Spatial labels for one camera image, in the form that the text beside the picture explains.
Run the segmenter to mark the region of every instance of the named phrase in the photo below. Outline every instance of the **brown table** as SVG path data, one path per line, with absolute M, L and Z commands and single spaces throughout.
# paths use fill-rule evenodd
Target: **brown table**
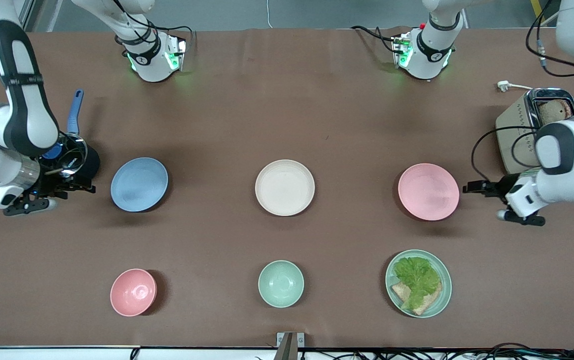
M 187 72 L 150 84 L 113 36 L 31 34 L 61 127 L 85 90 L 81 134 L 102 166 L 97 194 L 32 216 L 0 212 L 0 345 L 264 346 L 297 330 L 319 347 L 574 347 L 574 204 L 550 205 L 536 228 L 498 221 L 500 201 L 477 194 L 445 221 L 417 221 L 393 195 L 419 162 L 460 185 L 478 178 L 473 143 L 522 94 L 495 82 L 574 94 L 574 79 L 545 75 L 525 51 L 525 30 L 464 30 L 431 82 L 395 70 L 382 44 L 353 30 L 273 29 L 201 32 Z M 559 53 L 553 32 L 544 39 Z M 172 186 L 157 209 L 132 214 L 109 187 L 136 157 L 163 162 Z M 253 189 L 282 158 L 316 180 L 313 203 L 290 218 L 265 212 Z M 502 175 L 493 139 L 477 159 Z M 436 317 L 404 316 L 385 293 L 385 268 L 407 249 L 449 268 L 453 296 Z M 305 274 L 288 309 L 258 294 L 277 259 Z M 136 267 L 155 271 L 161 296 L 149 316 L 122 317 L 109 288 Z

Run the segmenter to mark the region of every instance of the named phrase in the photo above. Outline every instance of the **pink bowl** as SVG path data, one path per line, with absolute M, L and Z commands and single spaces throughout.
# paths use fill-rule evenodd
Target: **pink bowl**
M 109 299 L 111 307 L 123 317 L 135 317 L 147 310 L 156 298 L 156 280 L 143 269 L 129 269 L 118 276 Z
M 438 221 L 450 216 L 461 191 L 449 171 L 435 164 L 415 164 L 406 169 L 398 182 L 398 196 L 415 217 Z

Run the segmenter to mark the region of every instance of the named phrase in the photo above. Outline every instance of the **green bowl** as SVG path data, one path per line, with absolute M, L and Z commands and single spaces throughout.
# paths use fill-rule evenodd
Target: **green bowl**
M 260 271 L 258 292 L 262 300 L 274 308 L 288 308 L 296 304 L 304 290 L 303 272 L 293 262 L 276 260 Z
M 442 283 L 442 291 L 438 295 L 438 298 L 427 308 L 427 310 L 422 313 L 421 316 L 416 315 L 412 310 L 403 309 L 403 300 L 401 300 L 396 292 L 392 290 L 392 286 L 398 284 L 401 281 L 394 272 L 394 265 L 396 265 L 396 263 L 403 258 L 422 258 L 429 260 L 429 264 L 438 273 L 440 282 Z M 443 262 L 440 261 L 438 257 L 423 250 L 402 251 L 398 255 L 394 256 L 394 258 L 389 263 L 389 266 L 387 266 L 387 271 L 385 272 L 385 287 L 392 303 L 394 303 L 394 305 L 399 310 L 401 310 L 401 312 L 409 315 L 410 317 L 420 319 L 435 317 L 436 315 L 440 314 L 443 310 L 445 310 L 449 300 L 452 298 L 452 277 L 449 275 L 447 267 L 445 267 L 445 264 L 443 264 Z

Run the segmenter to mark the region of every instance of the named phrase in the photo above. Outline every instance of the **gray floor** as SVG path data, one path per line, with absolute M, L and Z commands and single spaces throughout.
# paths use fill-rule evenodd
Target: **gray floor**
M 156 25 L 187 25 L 194 30 L 265 29 L 265 0 L 158 0 L 147 17 Z M 392 28 L 417 26 L 427 20 L 421 0 L 269 0 L 274 28 Z M 104 23 L 69 0 L 61 3 L 55 21 L 54 11 L 44 12 L 38 31 L 107 31 Z M 528 27 L 534 21 L 529 0 L 495 0 L 467 9 L 472 28 Z

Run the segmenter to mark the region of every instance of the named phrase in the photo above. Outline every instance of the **green lettuce leaf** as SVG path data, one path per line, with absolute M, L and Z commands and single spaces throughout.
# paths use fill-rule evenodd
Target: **green lettuce leaf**
M 411 294 L 403 303 L 403 309 L 416 309 L 423 304 L 423 298 L 436 292 L 440 277 L 422 257 L 404 257 L 394 264 L 394 272 L 400 281 L 409 287 Z

